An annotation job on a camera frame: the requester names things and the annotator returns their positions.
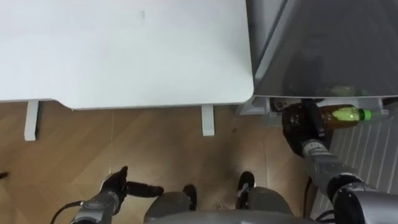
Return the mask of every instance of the cable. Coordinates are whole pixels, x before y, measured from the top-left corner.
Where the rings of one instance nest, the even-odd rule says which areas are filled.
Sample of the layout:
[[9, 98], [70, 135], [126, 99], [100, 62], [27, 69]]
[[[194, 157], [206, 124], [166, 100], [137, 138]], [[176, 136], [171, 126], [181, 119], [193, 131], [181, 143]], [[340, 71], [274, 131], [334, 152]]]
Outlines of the cable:
[[324, 218], [326, 218], [329, 215], [334, 215], [335, 211], [334, 210], [329, 210], [329, 211], [325, 211], [323, 212], [320, 216], [318, 216], [317, 219], [315, 219], [316, 222], [320, 222], [322, 221]]
[[72, 207], [76, 207], [76, 206], [80, 206], [83, 203], [83, 201], [77, 201], [77, 202], [71, 202], [68, 203], [66, 205], [64, 205], [62, 208], [60, 208], [57, 212], [55, 212], [54, 216], [51, 219], [50, 224], [54, 224], [55, 220], [57, 219], [57, 217], [61, 214], [61, 212], [63, 212], [65, 209], [67, 208], [72, 208]]
[[334, 218], [327, 218], [325, 220], [320, 220], [320, 223], [336, 223]]
[[307, 197], [308, 197], [308, 191], [310, 190], [310, 186], [312, 183], [311, 177], [308, 178], [307, 185], [305, 186], [305, 191], [304, 191], [304, 204], [303, 204], [303, 218], [305, 218], [306, 210], [307, 210]]

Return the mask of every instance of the white table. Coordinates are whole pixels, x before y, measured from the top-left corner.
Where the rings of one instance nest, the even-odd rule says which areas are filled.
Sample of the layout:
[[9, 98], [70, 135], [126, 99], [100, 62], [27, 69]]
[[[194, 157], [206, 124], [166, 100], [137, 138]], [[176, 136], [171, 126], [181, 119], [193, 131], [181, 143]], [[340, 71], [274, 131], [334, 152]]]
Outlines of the white table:
[[74, 110], [243, 103], [253, 93], [246, 4], [0, 0], [0, 80], [0, 101], [28, 100], [34, 128], [38, 100]]

